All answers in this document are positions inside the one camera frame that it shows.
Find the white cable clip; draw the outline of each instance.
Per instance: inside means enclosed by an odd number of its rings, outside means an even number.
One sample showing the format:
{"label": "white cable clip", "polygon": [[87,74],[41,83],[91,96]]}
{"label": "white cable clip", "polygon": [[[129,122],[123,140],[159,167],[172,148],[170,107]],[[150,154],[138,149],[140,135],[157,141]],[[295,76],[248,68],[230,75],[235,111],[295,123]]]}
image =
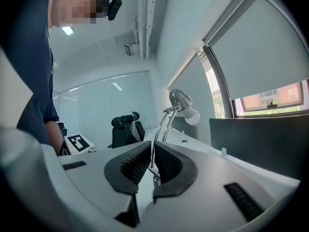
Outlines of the white cable clip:
{"label": "white cable clip", "polygon": [[222,150],[221,150],[221,157],[226,157],[226,156],[227,156],[226,148],[222,147]]}

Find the glass wall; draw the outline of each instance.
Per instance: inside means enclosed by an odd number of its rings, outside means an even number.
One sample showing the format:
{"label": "glass wall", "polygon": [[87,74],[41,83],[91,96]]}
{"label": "glass wall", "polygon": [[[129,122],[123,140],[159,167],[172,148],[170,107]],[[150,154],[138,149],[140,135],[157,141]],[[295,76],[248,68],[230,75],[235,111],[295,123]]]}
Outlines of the glass wall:
{"label": "glass wall", "polygon": [[57,115],[60,114],[60,93],[53,91],[53,103],[56,109]]}
{"label": "glass wall", "polygon": [[68,136],[81,133],[97,148],[112,143],[111,121],[140,114],[144,129],[157,127],[149,72],[111,77],[87,83],[60,95],[60,122]]}

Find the man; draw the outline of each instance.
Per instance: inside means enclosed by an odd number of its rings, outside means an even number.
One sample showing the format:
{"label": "man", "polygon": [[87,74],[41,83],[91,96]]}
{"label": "man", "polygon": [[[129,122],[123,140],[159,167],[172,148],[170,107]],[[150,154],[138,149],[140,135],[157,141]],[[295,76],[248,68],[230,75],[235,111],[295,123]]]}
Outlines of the man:
{"label": "man", "polygon": [[32,134],[41,144],[51,145],[58,155],[63,138],[52,99],[49,30],[73,23],[93,23],[98,14],[107,15],[108,4],[109,0],[14,0],[13,13],[2,17],[7,19],[2,28],[6,32],[1,36],[2,48],[33,92],[17,128]]}

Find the navy shirt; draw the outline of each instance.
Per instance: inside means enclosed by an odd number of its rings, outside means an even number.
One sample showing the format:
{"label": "navy shirt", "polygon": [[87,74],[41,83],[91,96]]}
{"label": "navy shirt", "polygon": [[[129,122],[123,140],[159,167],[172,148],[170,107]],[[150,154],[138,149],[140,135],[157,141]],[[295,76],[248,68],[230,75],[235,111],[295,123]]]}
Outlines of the navy shirt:
{"label": "navy shirt", "polygon": [[1,45],[12,66],[31,89],[17,128],[50,144],[45,124],[58,121],[53,104],[53,57],[48,32],[49,0],[22,0]]}

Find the white table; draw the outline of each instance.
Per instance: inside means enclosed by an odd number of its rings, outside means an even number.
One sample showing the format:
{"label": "white table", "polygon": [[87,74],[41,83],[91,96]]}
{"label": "white table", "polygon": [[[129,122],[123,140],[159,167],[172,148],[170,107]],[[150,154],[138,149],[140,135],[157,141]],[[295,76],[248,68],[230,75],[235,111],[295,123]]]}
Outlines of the white table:
{"label": "white table", "polygon": [[[155,133],[156,129],[146,130],[144,141],[152,141],[153,143]],[[182,134],[181,132],[173,128],[169,130],[166,142],[175,145],[180,145],[192,150],[197,150],[205,154],[214,154],[221,157],[221,151],[209,145],[206,145],[194,138],[191,138],[185,134]],[[300,182],[299,180],[295,180],[280,174],[276,174],[274,172],[241,161],[235,157],[229,156],[228,149],[227,149],[227,156],[225,157],[225,159],[240,167],[240,169],[245,174],[247,174],[257,182],[259,182],[276,201],[295,191]],[[153,190],[154,190],[153,175],[147,170],[144,177],[140,181],[139,193],[137,194],[137,205],[141,219],[146,206],[153,200]]]}

